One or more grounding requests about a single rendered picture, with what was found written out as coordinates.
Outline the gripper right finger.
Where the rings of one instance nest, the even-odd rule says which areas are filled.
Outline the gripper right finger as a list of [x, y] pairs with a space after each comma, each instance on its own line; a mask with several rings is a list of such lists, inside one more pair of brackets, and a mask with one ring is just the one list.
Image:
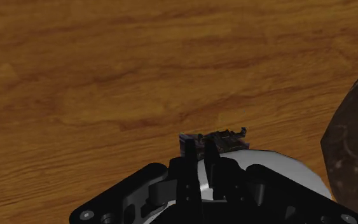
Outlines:
[[246, 224], [358, 224], [358, 213], [261, 164], [240, 168], [205, 143], [205, 170], [215, 198]]

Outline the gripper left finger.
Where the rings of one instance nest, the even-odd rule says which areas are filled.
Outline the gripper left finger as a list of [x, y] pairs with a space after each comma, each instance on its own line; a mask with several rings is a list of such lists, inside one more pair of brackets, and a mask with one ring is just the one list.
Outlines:
[[76, 208], [69, 224], [203, 224], [194, 140], [169, 166], [150, 163]]

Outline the small dark blocky object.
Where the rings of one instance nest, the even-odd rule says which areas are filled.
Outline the small dark blocky object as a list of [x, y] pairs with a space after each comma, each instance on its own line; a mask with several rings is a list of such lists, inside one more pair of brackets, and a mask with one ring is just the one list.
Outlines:
[[179, 134], [180, 155], [185, 156], [185, 142], [189, 139], [194, 140], [198, 161], [204, 159], [205, 140], [213, 139], [219, 153], [231, 151], [248, 150], [250, 144], [242, 139], [246, 136], [247, 128], [242, 127], [240, 132], [232, 130], [215, 131], [208, 134]]

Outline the dark brown rounded object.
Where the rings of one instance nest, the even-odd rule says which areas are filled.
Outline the dark brown rounded object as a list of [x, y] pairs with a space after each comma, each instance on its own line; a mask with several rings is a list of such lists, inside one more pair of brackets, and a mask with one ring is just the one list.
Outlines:
[[358, 79], [320, 140], [332, 194], [358, 213]]

